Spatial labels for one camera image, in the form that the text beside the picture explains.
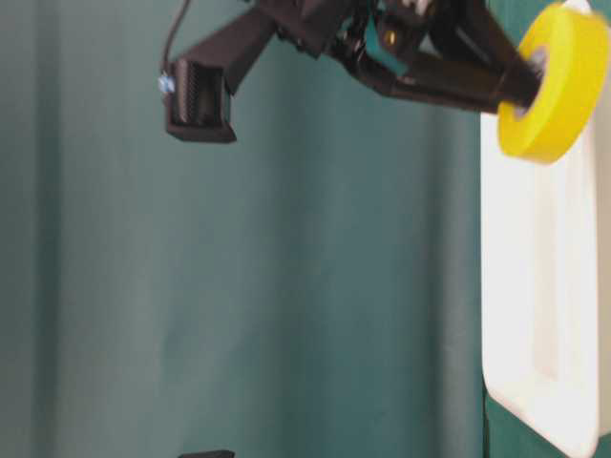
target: yellow tape roll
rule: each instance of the yellow tape roll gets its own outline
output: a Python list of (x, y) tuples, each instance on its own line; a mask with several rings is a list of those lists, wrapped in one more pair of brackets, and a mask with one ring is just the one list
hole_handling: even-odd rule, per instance
[(526, 113), (500, 104), (500, 146), (508, 156), (554, 162), (571, 148), (596, 108), (606, 79), (609, 31), (602, 16), (553, 4), (535, 20), (519, 51), (526, 60), (543, 56), (545, 74)]

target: robotic arm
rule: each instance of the robotic arm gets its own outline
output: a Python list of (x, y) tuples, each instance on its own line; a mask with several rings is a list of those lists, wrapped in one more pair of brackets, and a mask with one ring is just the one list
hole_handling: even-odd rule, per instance
[(231, 97), (276, 35), (325, 54), (377, 93), (476, 112), (528, 108), (541, 75), (519, 55), (484, 0), (256, 0), (240, 17), (161, 63), (169, 134), (232, 142)]

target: fabric curtain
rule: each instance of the fabric curtain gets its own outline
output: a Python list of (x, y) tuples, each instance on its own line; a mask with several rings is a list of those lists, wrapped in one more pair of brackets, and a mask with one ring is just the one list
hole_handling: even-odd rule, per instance
[(0, 454), (482, 456), (477, 117), (275, 41), (180, 143), (175, 3), (4, 6)]

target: white plastic bin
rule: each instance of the white plastic bin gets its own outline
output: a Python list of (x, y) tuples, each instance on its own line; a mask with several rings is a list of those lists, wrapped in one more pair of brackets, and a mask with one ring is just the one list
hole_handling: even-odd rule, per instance
[(481, 211), (486, 386), (564, 453), (590, 457), (611, 432), (611, 77), (553, 165), (504, 156), (496, 117), (482, 116)]

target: green backdrop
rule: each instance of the green backdrop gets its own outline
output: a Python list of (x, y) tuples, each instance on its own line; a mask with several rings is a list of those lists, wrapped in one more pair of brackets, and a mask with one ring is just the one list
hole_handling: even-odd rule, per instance
[(3, 8), (0, 454), (481, 456), (476, 116), (275, 42), (239, 143), (180, 143), (177, 6)]

